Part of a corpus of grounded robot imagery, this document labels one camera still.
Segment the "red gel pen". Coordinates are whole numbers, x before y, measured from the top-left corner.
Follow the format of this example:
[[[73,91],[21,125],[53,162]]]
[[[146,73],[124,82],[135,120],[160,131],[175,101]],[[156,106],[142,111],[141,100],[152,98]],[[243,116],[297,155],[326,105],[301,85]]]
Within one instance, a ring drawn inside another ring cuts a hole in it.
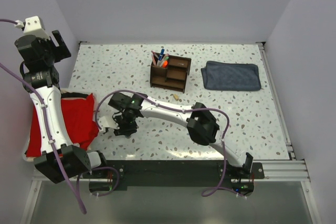
[[[152,53],[152,62],[153,62],[153,65],[156,66],[156,63],[157,63],[157,55],[154,51],[151,51]]]

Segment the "brown wooden desk organizer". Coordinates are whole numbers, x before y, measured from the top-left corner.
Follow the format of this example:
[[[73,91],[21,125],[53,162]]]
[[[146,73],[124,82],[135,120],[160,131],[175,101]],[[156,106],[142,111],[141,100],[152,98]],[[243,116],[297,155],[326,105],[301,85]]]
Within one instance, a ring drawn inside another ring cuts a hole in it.
[[[187,77],[190,74],[191,58],[169,56],[165,68],[150,66],[150,87],[185,92]]]

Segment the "orange black highlighter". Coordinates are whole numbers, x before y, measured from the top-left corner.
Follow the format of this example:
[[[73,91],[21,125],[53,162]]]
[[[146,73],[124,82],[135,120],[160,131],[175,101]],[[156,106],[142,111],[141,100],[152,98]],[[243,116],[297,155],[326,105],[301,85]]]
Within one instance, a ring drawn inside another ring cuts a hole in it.
[[[163,67],[163,68],[166,68],[167,65],[168,65],[168,61],[164,61],[163,64],[162,64],[162,67]]]

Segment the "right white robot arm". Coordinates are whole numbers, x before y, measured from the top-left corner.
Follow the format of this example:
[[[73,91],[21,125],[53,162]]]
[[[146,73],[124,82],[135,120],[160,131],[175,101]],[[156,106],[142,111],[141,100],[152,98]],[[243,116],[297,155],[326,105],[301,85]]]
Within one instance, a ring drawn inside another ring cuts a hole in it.
[[[239,178],[246,178],[253,171],[253,156],[240,150],[235,143],[225,142],[229,117],[219,109],[207,108],[196,102],[194,105],[168,104],[145,94],[124,91],[113,93],[108,105],[116,110],[110,117],[101,119],[101,126],[113,129],[116,136],[131,136],[137,132],[137,118],[154,118],[178,124],[188,130],[191,140],[202,146],[210,146],[221,153],[228,166]]]

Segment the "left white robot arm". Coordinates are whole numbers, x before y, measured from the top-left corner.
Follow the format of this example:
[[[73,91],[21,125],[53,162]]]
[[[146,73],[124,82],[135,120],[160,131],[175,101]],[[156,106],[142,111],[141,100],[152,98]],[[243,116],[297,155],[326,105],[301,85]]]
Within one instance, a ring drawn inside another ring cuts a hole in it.
[[[15,41],[23,58],[21,80],[35,106],[40,128],[41,155],[34,158],[35,168],[53,183],[91,171],[97,178],[108,174],[109,165],[100,151],[87,152],[73,145],[61,111],[59,73],[54,64],[71,57],[60,32],[53,38],[37,33]]]

